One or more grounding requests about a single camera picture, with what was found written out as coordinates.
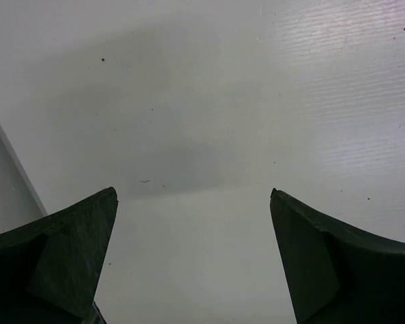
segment white table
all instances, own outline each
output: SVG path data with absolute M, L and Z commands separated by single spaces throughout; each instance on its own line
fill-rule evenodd
M 118 192 L 108 323 L 294 323 L 273 186 L 405 242 L 404 29 L 405 1 L 0 1 L 46 210 Z

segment white surface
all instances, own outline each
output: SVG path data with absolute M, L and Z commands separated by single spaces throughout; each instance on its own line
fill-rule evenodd
M 0 1 L 46 209 L 118 191 L 108 323 L 294 323 L 273 186 L 405 242 L 404 27 L 405 1 Z
M 0 135 L 0 234 L 42 216 Z

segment scratch mark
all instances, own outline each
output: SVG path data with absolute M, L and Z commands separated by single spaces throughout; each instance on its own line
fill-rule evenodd
M 263 15 L 264 4 L 265 4 L 265 2 L 263 2 L 263 3 L 261 4 L 261 8 L 260 8 L 260 10 L 259 10 L 259 16 L 260 16 L 260 17 Z

